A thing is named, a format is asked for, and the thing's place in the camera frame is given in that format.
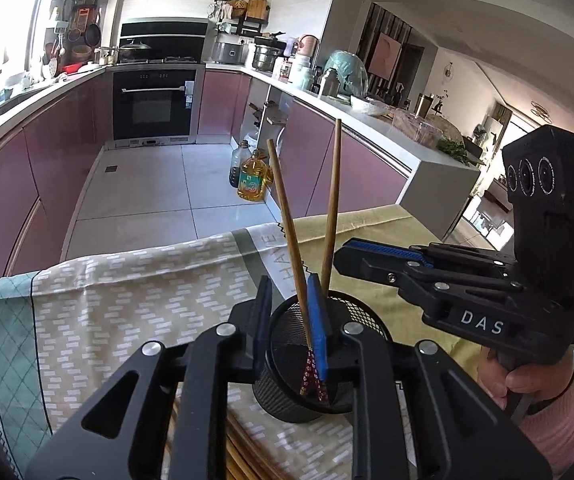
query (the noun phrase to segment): table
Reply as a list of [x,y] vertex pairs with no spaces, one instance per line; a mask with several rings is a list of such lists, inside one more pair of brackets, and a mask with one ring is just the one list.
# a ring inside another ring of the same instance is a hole
[[[325,222],[325,216],[295,221],[307,270],[320,270]],[[402,246],[436,241],[400,206],[341,214],[337,231],[337,246],[351,237]],[[294,295],[279,224],[0,278],[0,456],[24,471],[37,447],[141,344],[193,340],[226,320],[235,304],[253,298],[264,274],[274,283],[274,307]],[[426,327],[420,309],[394,288],[335,271],[331,288],[371,306],[396,341],[431,338],[475,373],[478,346]],[[253,439],[293,478],[350,476],[352,428],[344,416],[285,424],[263,412],[251,386],[242,384],[230,384],[228,401]]]

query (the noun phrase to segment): cutting board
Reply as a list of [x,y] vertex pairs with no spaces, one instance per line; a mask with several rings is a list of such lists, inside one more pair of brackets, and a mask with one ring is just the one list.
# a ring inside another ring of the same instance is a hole
[[266,20],[267,0],[249,0],[249,3],[247,4],[247,17]]

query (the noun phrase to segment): human hand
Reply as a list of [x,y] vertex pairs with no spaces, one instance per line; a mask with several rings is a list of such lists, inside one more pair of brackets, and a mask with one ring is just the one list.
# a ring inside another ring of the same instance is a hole
[[574,354],[570,348],[555,365],[530,364],[508,372],[496,360],[495,350],[482,347],[477,371],[478,384],[504,410],[508,390],[517,394],[535,394],[536,401],[558,397],[574,374]]

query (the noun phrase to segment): ceiling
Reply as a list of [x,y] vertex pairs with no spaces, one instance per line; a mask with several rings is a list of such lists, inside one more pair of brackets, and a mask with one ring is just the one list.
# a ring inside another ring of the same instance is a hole
[[371,1],[480,61],[510,106],[534,118],[534,100],[574,131],[574,0]]

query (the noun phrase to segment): oven handle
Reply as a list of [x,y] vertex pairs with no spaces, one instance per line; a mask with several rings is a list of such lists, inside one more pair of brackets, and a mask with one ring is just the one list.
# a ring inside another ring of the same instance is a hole
[[136,88],[133,90],[128,90],[126,88],[122,89],[123,94],[131,94],[133,92],[184,92],[185,87],[180,86],[178,88]]

